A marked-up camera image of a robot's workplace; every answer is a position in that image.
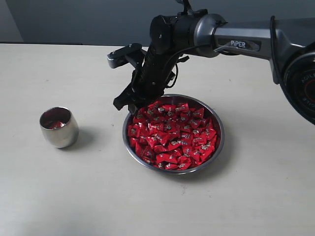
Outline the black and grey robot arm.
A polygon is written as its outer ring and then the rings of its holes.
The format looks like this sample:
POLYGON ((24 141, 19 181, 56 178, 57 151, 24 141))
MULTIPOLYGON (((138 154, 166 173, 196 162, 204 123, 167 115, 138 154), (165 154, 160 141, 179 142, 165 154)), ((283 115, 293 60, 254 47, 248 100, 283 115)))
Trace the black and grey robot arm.
POLYGON ((133 43, 111 52, 110 67, 134 67, 128 86, 113 101, 131 113, 163 96, 176 80, 173 68, 188 55, 213 58, 244 55, 270 62, 273 81, 291 106, 307 121, 315 121, 315 21, 313 18, 229 23, 206 10, 191 15, 156 16, 150 25, 150 45, 133 43))

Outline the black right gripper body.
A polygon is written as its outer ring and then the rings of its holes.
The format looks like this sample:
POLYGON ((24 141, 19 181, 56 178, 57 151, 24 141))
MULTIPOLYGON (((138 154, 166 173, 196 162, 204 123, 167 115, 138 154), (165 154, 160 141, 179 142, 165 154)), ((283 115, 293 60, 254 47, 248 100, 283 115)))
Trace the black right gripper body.
POLYGON ((140 74, 131 83, 131 101, 133 103, 151 103, 164 94, 164 89, 170 81, 170 73, 178 59, 184 53, 158 53, 154 46, 150 46, 144 58, 140 74))

